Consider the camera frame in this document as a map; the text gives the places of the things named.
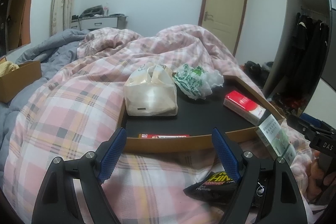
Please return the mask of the person's right hand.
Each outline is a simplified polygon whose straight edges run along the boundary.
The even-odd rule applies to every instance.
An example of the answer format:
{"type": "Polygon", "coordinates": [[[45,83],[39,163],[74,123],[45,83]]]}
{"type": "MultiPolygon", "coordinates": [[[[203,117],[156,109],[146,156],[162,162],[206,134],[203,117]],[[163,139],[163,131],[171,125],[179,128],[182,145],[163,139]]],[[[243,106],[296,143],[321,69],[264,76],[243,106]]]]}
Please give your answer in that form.
{"type": "Polygon", "coordinates": [[[326,174],[320,167],[319,157],[307,168],[307,200],[315,205],[328,205],[335,196],[335,172],[326,174]]]}

